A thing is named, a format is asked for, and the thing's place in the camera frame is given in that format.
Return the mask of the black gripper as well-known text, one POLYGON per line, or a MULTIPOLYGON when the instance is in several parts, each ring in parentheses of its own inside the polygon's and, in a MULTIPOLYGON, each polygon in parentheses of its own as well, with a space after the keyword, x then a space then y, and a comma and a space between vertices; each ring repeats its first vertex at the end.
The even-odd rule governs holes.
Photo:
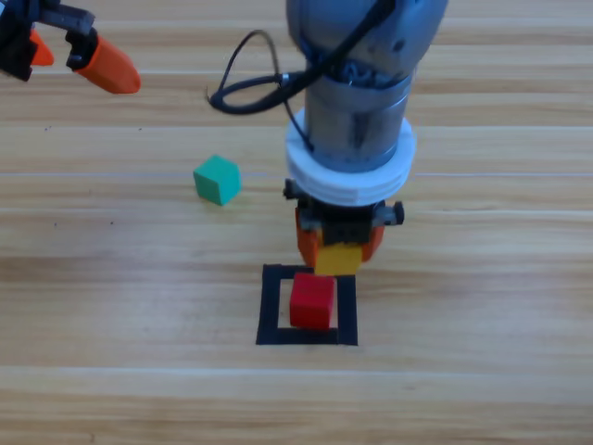
POLYGON ((386 226, 404 223, 400 201, 388 206, 384 200, 364 206, 330 204, 307 194, 293 179, 284 181, 284 197, 296 200, 296 242, 308 267, 317 264, 324 245, 364 244, 362 261, 369 261, 381 246, 386 226))
POLYGON ((95 15, 60 1, 1 2, 1 71, 27 82, 32 66, 48 67, 54 55, 35 23, 66 31, 71 45, 67 66, 78 75, 113 95, 132 95, 141 88, 141 77, 131 58, 102 37, 95 15))

